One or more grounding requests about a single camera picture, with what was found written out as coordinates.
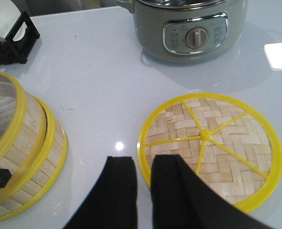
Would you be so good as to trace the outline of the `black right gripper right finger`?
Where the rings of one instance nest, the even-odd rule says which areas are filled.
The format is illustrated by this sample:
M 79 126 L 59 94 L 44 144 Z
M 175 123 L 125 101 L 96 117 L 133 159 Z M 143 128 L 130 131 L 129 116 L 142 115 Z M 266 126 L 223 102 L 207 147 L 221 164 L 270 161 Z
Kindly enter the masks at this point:
M 151 167 L 156 229 L 268 229 L 210 189 L 180 155 L 158 155 Z

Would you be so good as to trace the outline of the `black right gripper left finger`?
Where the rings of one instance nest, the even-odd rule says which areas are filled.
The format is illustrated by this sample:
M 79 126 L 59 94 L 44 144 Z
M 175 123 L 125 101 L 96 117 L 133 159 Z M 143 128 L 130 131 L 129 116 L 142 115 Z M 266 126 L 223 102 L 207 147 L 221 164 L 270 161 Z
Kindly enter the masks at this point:
M 136 229 L 137 177 L 129 156 L 112 157 L 65 229 Z

